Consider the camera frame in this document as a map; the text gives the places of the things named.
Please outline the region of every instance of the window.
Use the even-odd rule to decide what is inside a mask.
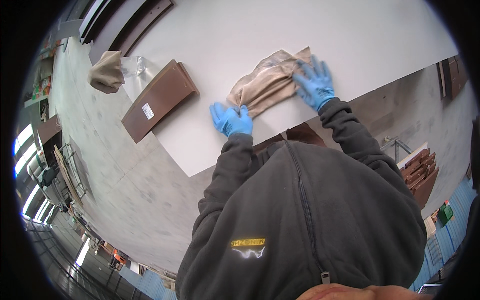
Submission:
[[[20,174],[20,171],[24,168],[27,161],[29,162],[32,156],[36,154],[36,152],[37,152],[36,146],[35,146],[35,143],[33,143],[27,149],[27,151],[25,151],[24,155],[18,160],[17,164],[15,165],[15,177],[17,177],[18,174]]]
[[[30,196],[28,196],[27,202],[24,205],[24,209],[22,210],[22,213],[25,214],[27,212],[28,207],[32,203],[33,197],[35,197],[39,189],[40,189],[40,186],[38,184],[33,188],[33,191],[30,193]]]
[[[43,225],[46,225],[48,220],[50,219],[50,217],[52,216],[53,214],[53,210],[55,209],[55,206],[52,207],[52,209],[50,209],[50,212],[48,213],[47,217],[45,218],[45,221],[43,222]]]
[[[13,142],[13,155],[17,154],[20,147],[33,135],[32,124],[28,125]]]
[[[75,263],[81,267],[82,264],[84,263],[84,260],[85,260],[85,257],[87,256],[87,252],[88,252],[88,249],[90,249],[90,247],[88,246],[88,242],[90,241],[90,238],[87,238],[87,240],[85,241],[85,244],[84,246],[82,247],[82,250],[80,251],[80,254],[78,255],[77,257],[77,260],[75,261]]]
[[[34,219],[41,220],[49,204],[50,202],[48,202],[48,199],[45,199],[42,206],[40,206],[40,208],[38,209]]]

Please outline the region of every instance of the barcode label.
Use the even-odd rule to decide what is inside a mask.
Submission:
[[[144,113],[147,116],[147,119],[151,119],[154,117],[153,111],[150,108],[150,105],[148,105],[148,103],[142,106],[142,109],[144,110]]]

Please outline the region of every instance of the clear glass container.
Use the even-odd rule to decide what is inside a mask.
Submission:
[[[138,76],[145,71],[144,59],[141,56],[122,57],[120,61],[124,78]]]

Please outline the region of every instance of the dark gray hoodie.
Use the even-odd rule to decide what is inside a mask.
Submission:
[[[252,175],[252,137],[229,137],[198,203],[178,299],[295,299],[328,281],[413,283],[426,231],[394,160],[346,102],[334,98],[319,115],[343,153],[281,142],[260,154]]]

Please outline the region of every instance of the white table surface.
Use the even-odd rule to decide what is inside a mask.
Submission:
[[[147,70],[127,79],[135,101],[171,60],[183,62],[200,91],[153,133],[189,176],[216,163],[227,138],[212,125],[209,106],[227,105],[233,85],[257,63],[284,49],[310,46],[331,70],[336,96],[351,101],[458,54],[436,14],[422,0],[176,0],[130,56]],[[298,97],[253,121],[254,144],[316,116]]]

